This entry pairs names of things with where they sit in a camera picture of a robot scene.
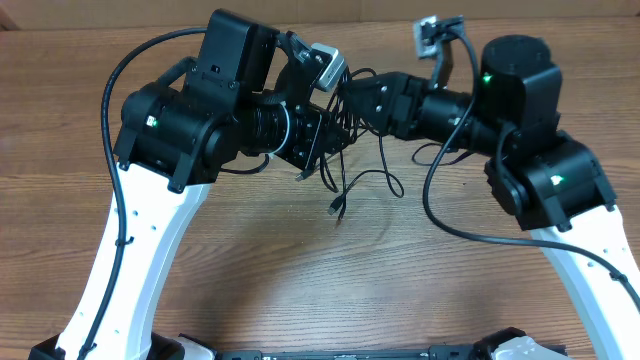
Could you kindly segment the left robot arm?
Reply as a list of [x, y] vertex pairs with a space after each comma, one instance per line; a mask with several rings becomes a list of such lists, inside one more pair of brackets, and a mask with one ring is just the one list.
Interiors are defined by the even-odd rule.
[[199, 53], [130, 94], [102, 141], [113, 186], [103, 237], [66, 328], [31, 359], [212, 359], [187, 335], [153, 332], [179, 244], [238, 155], [279, 157], [310, 176], [346, 134], [311, 101], [347, 63], [338, 49], [219, 9]]

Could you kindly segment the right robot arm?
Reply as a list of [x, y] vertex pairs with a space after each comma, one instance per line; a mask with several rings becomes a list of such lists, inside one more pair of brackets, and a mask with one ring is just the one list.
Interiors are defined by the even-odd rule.
[[639, 355], [639, 268], [593, 152], [558, 127], [562, 74], [546, 43], [489, 42], [471, 94], [391, 72], [349, 82], [347, 107], [383, 135], [487, 157], [492, 195], [559, 275], [601, 359]]

